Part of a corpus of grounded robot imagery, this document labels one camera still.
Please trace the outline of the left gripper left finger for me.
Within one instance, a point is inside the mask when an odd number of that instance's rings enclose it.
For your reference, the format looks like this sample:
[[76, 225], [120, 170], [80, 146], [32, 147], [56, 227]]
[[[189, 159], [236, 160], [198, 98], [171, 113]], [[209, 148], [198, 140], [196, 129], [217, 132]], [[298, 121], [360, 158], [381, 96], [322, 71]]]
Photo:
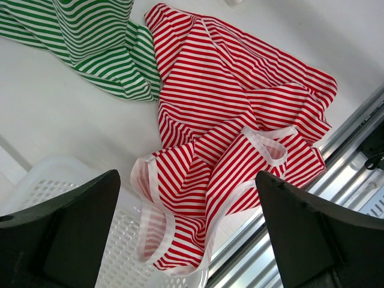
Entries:
[[1, 217], [1, 287], [94, 287], [121, 179], [110, 170]]

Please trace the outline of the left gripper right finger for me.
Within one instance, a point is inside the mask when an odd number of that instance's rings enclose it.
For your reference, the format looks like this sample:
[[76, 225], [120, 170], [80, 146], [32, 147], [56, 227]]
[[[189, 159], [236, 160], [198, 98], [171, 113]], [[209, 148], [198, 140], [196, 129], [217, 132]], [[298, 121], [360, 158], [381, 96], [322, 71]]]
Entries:
[[256, 186], [284, 287], [383, 287], [383, 220], [261, 171]]

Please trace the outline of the red striped tank top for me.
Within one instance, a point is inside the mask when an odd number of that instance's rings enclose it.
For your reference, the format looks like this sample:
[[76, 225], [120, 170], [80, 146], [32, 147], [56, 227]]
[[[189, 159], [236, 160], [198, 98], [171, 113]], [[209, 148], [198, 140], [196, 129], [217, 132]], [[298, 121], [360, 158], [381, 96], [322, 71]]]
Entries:
[[163, 87], [162, 149], [136, 161], [139, 259], [171, 277], [211, 262], [223, 218], [257, 207], [266, 171], [304, 187], [337, 95], [330, 75], [224, 21], [157, 4], [145, 16]]

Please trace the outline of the green striped tank top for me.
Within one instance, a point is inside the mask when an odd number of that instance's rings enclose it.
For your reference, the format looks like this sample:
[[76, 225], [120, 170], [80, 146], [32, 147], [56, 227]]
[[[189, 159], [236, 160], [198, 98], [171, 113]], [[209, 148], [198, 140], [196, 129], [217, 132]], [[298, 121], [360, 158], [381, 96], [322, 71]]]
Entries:
[[1, 1], [1, 36], [54, 54], [82, 78], [131, 101], [156, 101], [161, 79], [149, 29], [132, 1]]

